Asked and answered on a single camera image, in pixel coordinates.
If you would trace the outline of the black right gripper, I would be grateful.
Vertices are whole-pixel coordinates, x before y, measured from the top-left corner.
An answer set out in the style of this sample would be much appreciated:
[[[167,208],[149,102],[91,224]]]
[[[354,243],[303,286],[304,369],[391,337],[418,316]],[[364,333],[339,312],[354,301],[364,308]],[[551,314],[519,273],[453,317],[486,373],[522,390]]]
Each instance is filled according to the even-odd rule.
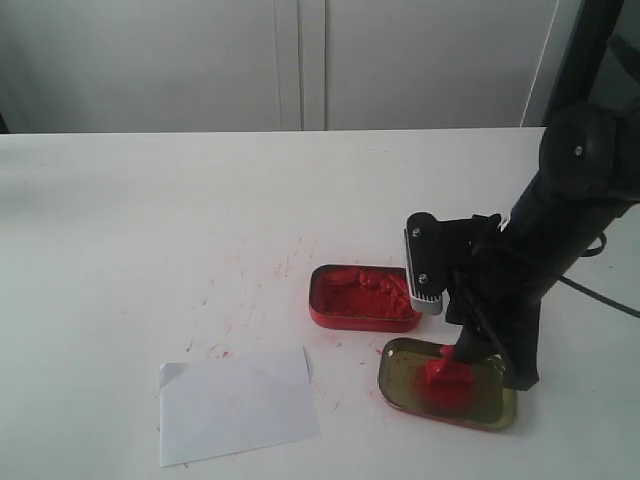
[[[539,303],[565,272],[565,218],[558,213],[474,215],[442,221],[439,228],[449,294],[445,320],[462,327],[454,361],[474,363],[493,354],[479,314],[462,300],[466,286],[496,335],[506,387],[531,389],[539,381]]]

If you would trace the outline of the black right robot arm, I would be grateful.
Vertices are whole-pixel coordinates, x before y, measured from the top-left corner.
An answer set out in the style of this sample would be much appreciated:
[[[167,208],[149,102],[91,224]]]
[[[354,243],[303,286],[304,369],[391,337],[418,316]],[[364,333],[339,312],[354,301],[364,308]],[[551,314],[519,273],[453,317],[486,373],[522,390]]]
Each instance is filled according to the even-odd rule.
[[[557,113],[539,147],[539,169],[509,217],[484,219],[460,260],[446,267],[449,323],[462,331],[455,361],[497,355],[504,386],[539,380],[543,297],[558,282],[618,311],[637,310],[565,277],[593,243],[639,202],[639,101],[613,109],[579,102]]]

